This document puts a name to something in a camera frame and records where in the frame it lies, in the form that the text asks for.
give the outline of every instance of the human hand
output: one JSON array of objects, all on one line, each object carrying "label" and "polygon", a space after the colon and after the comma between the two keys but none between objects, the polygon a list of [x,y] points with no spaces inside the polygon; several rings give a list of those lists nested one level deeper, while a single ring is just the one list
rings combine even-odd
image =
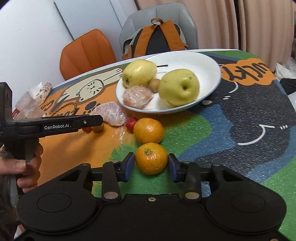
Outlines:
[{"label": "human hand", "polygon": [[26,164],[25,160],[5,158],[5,147],[0,149],[0,175],[23,174],[25,177],[17,180],[17,185],[26,193],[37,187],[37,181],[40,178],[39,168],[41,165],[41,155],[43,147],[38,143],[35,149],[35,157]]}]

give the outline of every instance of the silver bolt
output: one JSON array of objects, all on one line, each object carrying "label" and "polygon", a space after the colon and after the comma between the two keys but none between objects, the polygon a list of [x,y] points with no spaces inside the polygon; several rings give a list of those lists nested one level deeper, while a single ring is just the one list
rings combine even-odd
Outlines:
[{"label": "silver bolt", "polygon": [[104,194],[104,197],[107,198],[107,199],[115,199],[115,198],[118,198],[118,193],[117,192],[106,192]]},{"label": "silver bolt", "polygon": [[155,197],[150,197],[150,198],[148,198],[148,201],[155,202],[156,201],[156,198]]},{"label": "silver bolt", "polygon": [[188,192],[188,193],[185,193],[185,197],[188,199],[198,199],[200,195],[197,192]]}]

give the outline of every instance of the orange chair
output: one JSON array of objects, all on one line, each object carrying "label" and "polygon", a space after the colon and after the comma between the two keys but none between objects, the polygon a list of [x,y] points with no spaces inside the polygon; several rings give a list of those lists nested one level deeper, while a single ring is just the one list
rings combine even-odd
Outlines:
[{"label": "orange chair", "polygon": [[109,40],[94,29],[64,47],[59,68],[65,80],[112,64],[116,58]]}]

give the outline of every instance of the small red fruit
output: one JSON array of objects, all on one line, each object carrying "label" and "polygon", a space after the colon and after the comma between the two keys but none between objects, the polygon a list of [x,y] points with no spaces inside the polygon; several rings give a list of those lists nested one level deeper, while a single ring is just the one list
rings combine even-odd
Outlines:
[{"label": "small red fruit", "polygon": [[82,130],[86,133],[90,133],[92,131],[91,127],[82,127]]},{"label": "small red fruit", "polygon": [[126,127],[131,133],[133,132],[133,127],[137,121],[138,121],[138,119],[136,117],[129,118],[126,121]]}]

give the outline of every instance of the gray chair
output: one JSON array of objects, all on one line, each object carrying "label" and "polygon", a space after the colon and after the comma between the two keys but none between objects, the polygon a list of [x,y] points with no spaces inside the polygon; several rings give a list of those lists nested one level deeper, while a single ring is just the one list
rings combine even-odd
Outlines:
[{"label": "gray chair", "polygon": [[153,18],[161,18],[164,22],[171,19],[180,26],[190,49],[198,49],[196,27],[186,6],[182,3],[167,3],[139,10],[128,17],[119,38],[123,53],[126,47],[123,46],[124,42],[139,29],[151,25]]}]

